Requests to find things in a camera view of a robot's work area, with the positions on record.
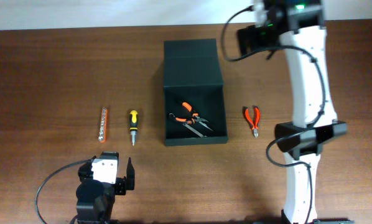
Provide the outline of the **black yellow stubby screwdriver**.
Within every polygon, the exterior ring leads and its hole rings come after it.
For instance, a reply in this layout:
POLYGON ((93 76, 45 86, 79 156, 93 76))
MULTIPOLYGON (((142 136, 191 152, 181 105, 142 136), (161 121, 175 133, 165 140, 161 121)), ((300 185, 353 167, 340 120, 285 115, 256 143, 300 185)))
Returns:
POLYGON ((138 132, 138 112, 136 110, 132 110, 129 114, 129 130, 131 135, 131 143, 134 146, 136 143, 136 137, 138 132))

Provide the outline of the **silver ratchet wrench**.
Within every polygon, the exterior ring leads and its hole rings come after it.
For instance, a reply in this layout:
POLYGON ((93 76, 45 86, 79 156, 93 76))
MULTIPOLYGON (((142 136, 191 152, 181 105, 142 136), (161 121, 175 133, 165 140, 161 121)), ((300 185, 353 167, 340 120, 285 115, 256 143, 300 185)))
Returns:
POLYGON ((169 113, 168 118, 171 121, 173 121, 175 123, 179 123, 182 126, 186 127, 187 129, 189 129, 191 132, 193 132, 194 134, 196 134, 200 138, 206 138, 207 137, 204 134, 197 131, 196 129, 194 129, 193 127, 191 127, 191 123, 189 123, 188 120, 185 119, 185 118, 178 118, 173 113, 169 113))

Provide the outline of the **red black cutting pliers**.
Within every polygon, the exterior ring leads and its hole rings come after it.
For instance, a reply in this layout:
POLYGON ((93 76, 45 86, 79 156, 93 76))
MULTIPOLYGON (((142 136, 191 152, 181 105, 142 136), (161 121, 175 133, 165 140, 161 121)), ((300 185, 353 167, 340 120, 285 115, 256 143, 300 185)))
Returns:
POLYGON ((249 128, 252 131, 254 137, 257 138, 259 136, 258 124, 259 124, 259 120, 261 118, 261 112, 260 112, 259 108, 255 105, 253 105, 252 109, 253 109, 254 116, 250 116, 249 108, 247 106, 244 106, 243 107, 243 116, 244 116, 245 120, 247 121, 247 123, 249 125, 249 128))

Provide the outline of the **orange black needle nose pliers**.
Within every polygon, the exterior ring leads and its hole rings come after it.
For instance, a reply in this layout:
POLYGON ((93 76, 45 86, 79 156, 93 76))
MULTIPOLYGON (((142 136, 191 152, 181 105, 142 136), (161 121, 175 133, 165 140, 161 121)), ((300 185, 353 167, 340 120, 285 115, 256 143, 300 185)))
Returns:
POLYGON ((182 107, 184 107, 188 111, 190 116, 188 118, 179 118, 176 115, 174 115, 173 113, 169 113, 169 118, 172 121, 175 121, 175 122, 178 122, 178 123, 181 123, 181 124, 186 124, 186 125, 189 125, 189 126, 191 124, 199 123, 203 127, 207 128, 208 130, 213 131, 212 128, 210 128, 207 125, 208 120, 200 117, 199 113, 194 109, 194 107, 190 103, 188 103, 184 100, 176 100, 176 102, 178 104, 180 104, 182 107))

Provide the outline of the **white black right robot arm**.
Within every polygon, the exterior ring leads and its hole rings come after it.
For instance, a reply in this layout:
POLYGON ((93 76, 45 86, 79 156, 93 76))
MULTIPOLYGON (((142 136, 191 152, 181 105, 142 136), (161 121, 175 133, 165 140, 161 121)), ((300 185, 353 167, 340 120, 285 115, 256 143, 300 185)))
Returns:
POLYGON ((323 145, 346 134, 332 103, 325 58, 327 30, 321 1, 253 1, 255 23, 237 33, 241 58, 283 50, 289 68, 292 120, 274 129, 285 162, 286 202, 282 223, 320 223, 315 209, 315 176, 323 145))

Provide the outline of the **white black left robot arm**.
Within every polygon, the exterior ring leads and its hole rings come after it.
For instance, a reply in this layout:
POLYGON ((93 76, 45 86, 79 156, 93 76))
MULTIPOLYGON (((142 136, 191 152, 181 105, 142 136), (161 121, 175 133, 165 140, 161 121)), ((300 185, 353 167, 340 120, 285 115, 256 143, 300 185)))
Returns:
POLYGON ((80 185, 76 190, 78 223, 119 223, 111 218, 115 198, 134 190, 136 174, 131 158, 126 175, 118 177, 119 154, 104 151, 92 157, 78 170, 80 185))

